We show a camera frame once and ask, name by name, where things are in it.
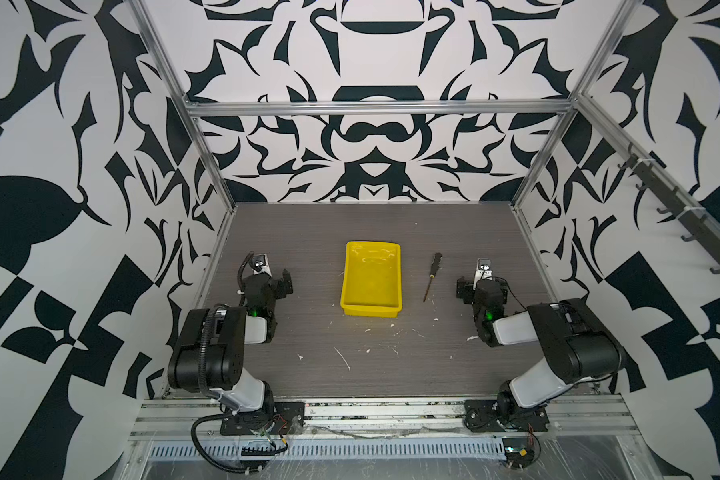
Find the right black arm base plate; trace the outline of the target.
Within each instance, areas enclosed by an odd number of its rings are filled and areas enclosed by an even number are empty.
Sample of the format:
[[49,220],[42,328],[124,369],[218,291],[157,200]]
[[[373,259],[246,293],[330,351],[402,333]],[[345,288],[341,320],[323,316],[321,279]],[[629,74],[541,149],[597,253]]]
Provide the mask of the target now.
[[525,409],[501,397],[497,400],[466,400],[464,408],[464,426],[473,433],[548,430],[549,417],[544,406]]

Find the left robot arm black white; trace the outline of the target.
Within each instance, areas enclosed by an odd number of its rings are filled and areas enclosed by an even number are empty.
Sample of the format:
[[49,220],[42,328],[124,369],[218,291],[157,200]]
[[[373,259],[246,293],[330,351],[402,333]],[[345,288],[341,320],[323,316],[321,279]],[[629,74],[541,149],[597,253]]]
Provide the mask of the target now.
[[168,364],[172,389],[198,393],[228,410],[257,412],[270,402],[271,388],[244,367],[248,345],[274,338],[276,303],[293,293],[288,270],[273,276],[268,256],[249,252],[237,270],[239,304],[193,309]]

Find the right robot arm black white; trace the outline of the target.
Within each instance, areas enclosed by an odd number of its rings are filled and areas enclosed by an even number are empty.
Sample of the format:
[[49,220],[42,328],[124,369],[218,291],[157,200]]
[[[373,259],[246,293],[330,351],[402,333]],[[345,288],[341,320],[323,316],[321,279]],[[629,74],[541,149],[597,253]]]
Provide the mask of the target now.
[[478,338],[493,348],[536,343],[543,358],[505,382],[490,417],[507,425],[539,415],[551,400],[582,383],[604,381],[624,368],[626,353],[615,336],[580,298],[537,303],[508,315],[507,280],[479,259],[471,280],[456,281],[456,298],[470,306]]

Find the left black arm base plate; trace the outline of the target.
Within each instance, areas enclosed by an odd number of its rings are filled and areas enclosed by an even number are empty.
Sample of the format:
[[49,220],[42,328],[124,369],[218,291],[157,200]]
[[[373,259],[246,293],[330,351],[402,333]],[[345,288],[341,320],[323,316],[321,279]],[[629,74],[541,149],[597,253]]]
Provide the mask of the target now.
[[261,409],[234,415],[222,421],[222,436],[242,436],[266,431],[274,435],[286,435],[303,426],[305,404],[303,402],[274,402]]

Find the black handled screwdriver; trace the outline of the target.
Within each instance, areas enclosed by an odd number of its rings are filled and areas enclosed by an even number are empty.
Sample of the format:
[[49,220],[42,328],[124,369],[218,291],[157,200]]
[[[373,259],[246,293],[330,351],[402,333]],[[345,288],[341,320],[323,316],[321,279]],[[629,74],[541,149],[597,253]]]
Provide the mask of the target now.
[[436,278],[442,263],[443,255],[440,252],[436,252],[433,255],[432,262],[430,264],[429,272],[428,272],[428,283],[425,289],[425,293],[423,295],[423,302],[425,302],[429,296],[429,292],[431,290],[432,283],[434,279]]

